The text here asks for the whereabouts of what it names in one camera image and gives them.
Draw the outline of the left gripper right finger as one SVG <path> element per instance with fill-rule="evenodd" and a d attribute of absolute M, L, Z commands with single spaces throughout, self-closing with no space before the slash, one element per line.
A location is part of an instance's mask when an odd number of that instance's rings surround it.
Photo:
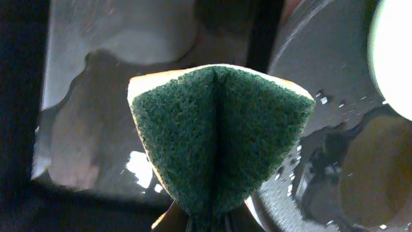
<path fill-rule="evenodd" d="M 243 202 L 228 213 L 228 232 L 265 232 Z"/>

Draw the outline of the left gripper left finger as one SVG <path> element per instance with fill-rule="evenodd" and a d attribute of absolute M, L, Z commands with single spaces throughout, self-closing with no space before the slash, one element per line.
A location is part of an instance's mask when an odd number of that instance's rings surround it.
<path fill-rule="evenodd" d="M 186 232 L 188 214 L 174 201 L 151 226 L 151 232 Z"/>

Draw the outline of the green yellow sponge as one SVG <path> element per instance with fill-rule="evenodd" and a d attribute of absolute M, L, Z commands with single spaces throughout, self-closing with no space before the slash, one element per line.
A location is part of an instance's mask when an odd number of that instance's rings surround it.
<path fill-rule="evenodd" d="M 196 220 L 219 218 L 257 190 L 315 105 L 294 82 L 231 64 L 133 77 L 127 101 L 160 182 Z"/>

